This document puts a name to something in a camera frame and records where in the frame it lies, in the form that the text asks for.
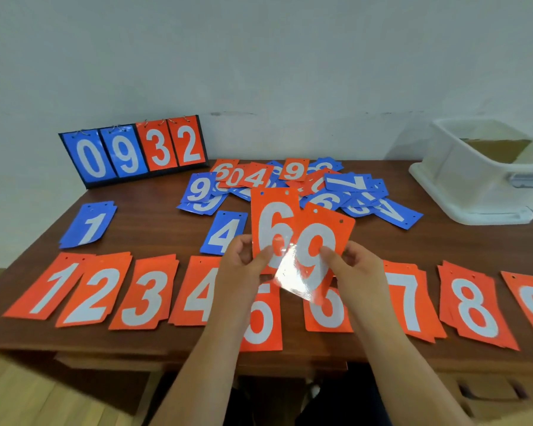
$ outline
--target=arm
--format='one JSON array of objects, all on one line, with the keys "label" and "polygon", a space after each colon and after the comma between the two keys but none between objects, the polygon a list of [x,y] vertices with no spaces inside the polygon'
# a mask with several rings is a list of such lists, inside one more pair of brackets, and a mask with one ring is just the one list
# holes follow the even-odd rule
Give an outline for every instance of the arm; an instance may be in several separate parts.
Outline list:
[{"label": "arm", "polygon": [[272,247],[253,260],[251,236],[234,238],[221,259],[207,325],[150,426],[222,425],[259,275]]},{"label": "arm", "polygon": [[349,319],[395,426],[473,425],[397,321],[383,261],[355,242],[320,253],[338,279]]}]

